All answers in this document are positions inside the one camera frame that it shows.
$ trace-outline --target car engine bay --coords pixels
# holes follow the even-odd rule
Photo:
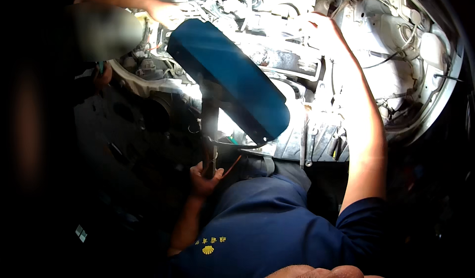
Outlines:
[[[389,145],[410,144],[431,126],[454,89],[456,80],[450,77],[457,78],[461,69],[463,47],[417,0],[162,1],[176,3],[186,19],[211,22],[285,95],[289,126],[263,147],[243,150],[257,155],[302,161],[299,152],[306,144],[307,166],[349,160],[341,100],[345,87],[337,80],[344,66],[320,52],[325,38],[306,34],[300,15],[315,11],[336,21],[363,67]],[[173,30],[144,11],[130,11],[142,24],[143,38],[132,52],[109,61],[115,77],[167,112],[178,98],[199,119],[199,85],[167,53]],[[218,131],[233,144],[254,144],[222,110]]]

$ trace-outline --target blue shirt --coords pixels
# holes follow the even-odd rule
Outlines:
[[[382,237],[384,201],[348,206],[336,226],[306,208],[301,186],[281,176],[229,187],[196,243],[171,259],[187,277],[265,277],[289,265],[361,266]]]

